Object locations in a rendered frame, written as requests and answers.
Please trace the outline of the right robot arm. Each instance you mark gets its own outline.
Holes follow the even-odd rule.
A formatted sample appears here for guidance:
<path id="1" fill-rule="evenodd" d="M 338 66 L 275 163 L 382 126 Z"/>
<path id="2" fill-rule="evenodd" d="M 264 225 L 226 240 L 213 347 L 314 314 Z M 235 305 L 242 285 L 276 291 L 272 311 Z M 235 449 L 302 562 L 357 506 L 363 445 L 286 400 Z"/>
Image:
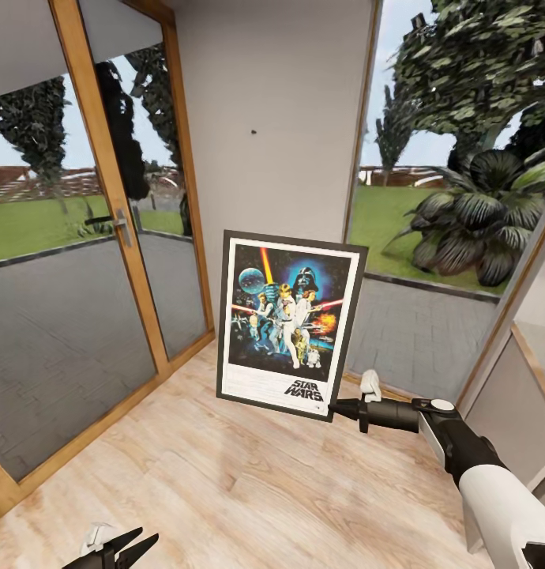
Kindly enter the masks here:
<path id="1" fill-rule="evenodd" d="M 363 372 L 361 400 L 337 399 L 328 409 L 359 430 L 370 424 L 423 432 L 447 473 L 453 475 L 482 537 L 494 569 L 545 569 L 545 506 L 499 459 L 494 445 L 478 436 L 455 405 L 440 399 L 412 403 L 382 396 L 374 370 Z"/>

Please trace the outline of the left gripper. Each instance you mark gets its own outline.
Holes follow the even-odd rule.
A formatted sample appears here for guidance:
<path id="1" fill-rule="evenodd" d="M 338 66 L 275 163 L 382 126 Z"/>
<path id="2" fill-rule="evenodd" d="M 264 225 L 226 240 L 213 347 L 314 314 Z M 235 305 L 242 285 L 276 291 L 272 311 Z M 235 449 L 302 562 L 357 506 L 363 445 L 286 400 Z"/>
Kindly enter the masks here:
<path id="1" fill-rule="evenodd" d="M 61 569 L 130 569 L 159 540 L 159 534 L 155 533 L 152 537 L 121 551 L 115 562 L 115 554 L 141 533 L 143 533 L 142 526 L 103 544 L 102 550 L 98 552 L 93 551 L 86 556 L 78 557 Z"/>

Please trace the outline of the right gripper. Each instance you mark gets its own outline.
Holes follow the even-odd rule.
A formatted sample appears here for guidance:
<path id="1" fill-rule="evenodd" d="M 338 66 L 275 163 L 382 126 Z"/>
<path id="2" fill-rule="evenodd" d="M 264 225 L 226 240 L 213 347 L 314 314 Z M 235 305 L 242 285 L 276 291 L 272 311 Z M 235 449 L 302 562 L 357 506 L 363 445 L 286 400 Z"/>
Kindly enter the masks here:
<path id="1" fill-rule="evenodd" d="M 335 405 L 328 404 L 328 409 L 351 420 L 359 419 L 359 430 L 368 433 L 370 424 L 398 429 L 397 400 L 381 398 L 381 401 L 365 401 L 366 394 L 358 398 L 337 399 Z"/>

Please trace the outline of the poster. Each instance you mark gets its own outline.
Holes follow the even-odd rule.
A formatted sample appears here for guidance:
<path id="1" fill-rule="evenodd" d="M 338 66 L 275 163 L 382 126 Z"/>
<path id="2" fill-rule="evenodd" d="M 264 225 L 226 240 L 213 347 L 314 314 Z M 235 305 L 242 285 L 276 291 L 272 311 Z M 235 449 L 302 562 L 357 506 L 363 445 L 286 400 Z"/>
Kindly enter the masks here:
<path id="1" fill-rule="evenodd" d="M 332 423 L 368 250 L 224 229 L 216 398 Z"/>

